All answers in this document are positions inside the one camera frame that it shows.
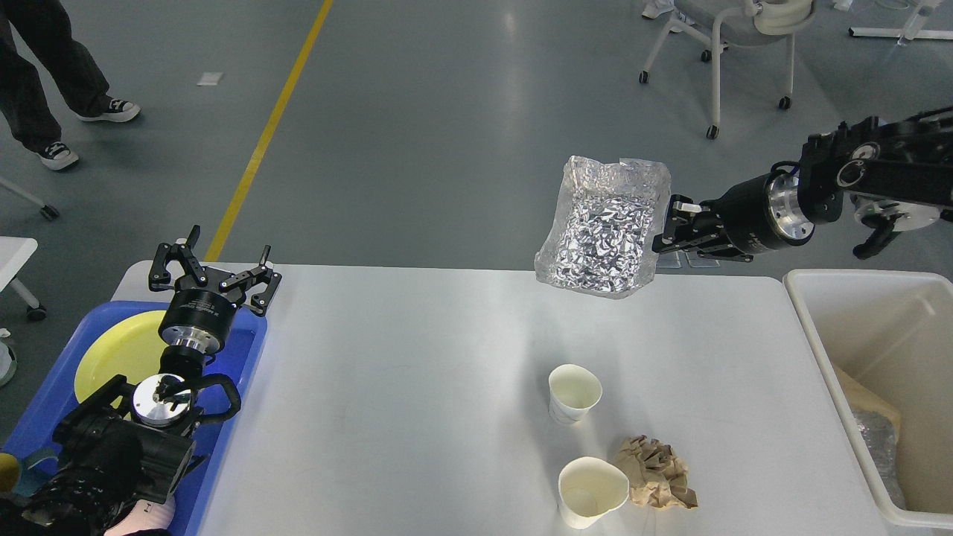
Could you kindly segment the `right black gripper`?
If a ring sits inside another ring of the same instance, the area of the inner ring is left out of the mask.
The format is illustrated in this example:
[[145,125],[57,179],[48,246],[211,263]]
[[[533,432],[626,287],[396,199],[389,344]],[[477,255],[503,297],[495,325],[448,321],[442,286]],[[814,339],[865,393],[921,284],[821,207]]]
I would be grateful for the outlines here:
[[698,257],[749,264],[754,255],[804,245],[814,223],[801,211],[799,177],[774,170],[730,188],[715,200],[694,203],[671,196],[654,253],[694,252]]

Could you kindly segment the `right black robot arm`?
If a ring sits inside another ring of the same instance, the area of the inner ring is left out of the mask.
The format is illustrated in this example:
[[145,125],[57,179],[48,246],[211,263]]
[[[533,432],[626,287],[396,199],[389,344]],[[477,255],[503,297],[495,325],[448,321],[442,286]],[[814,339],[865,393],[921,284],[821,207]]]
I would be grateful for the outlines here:
[[671,197],[652,248],[749,262],[807,244],[849,197],[855,220],[872,232],[853,255],[868,259],[904,231],[950,221],[951,186],[950,106],[893,123],[870,116],[809,136],[798,160],[773,163],[715,200]]

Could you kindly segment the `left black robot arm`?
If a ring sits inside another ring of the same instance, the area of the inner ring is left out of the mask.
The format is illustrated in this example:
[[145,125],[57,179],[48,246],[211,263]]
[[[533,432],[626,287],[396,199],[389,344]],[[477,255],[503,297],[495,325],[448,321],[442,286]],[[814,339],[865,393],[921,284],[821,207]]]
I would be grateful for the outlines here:
[[231,420],[242,401],[235,381],[205,367],[227,344],[236,313],[265,316],[281,284],[265,246],[242,272],[204,266],[200,237],[162,242],[147,276],[150,291],[173,291],[158,325],[165,346],[156,373],[138,383],[116,374],[52,431],[57,472],[37,492],[2,494],[4,535],[103,535],[137,500],[164,503],[201,465],[195,431]]

